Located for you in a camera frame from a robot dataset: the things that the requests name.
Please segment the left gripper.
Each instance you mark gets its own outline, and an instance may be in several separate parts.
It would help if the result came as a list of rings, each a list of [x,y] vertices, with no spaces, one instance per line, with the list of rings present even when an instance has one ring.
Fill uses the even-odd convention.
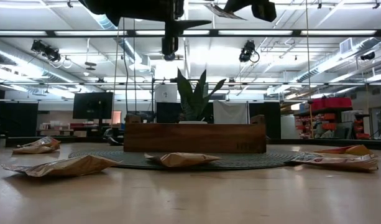
[[[148,0],[139,1],[131,6],[127,16],[134,19],[145,19],[165,23],[165,34],[162,37],[162,53],[172,55],[178,50],[178,36],[192,27],[210,24],[210,20],[184,20],[184,0]]]

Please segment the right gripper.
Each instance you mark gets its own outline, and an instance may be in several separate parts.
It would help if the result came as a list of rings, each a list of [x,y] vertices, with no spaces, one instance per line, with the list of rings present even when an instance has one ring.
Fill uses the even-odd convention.
[[[236,12],[250,5],[252,5],[251,9],[255,18],[273,22],[277,17],[275,3],[269,0],[259,0],[256,3],[254,0],[227,0],[224,11]]]

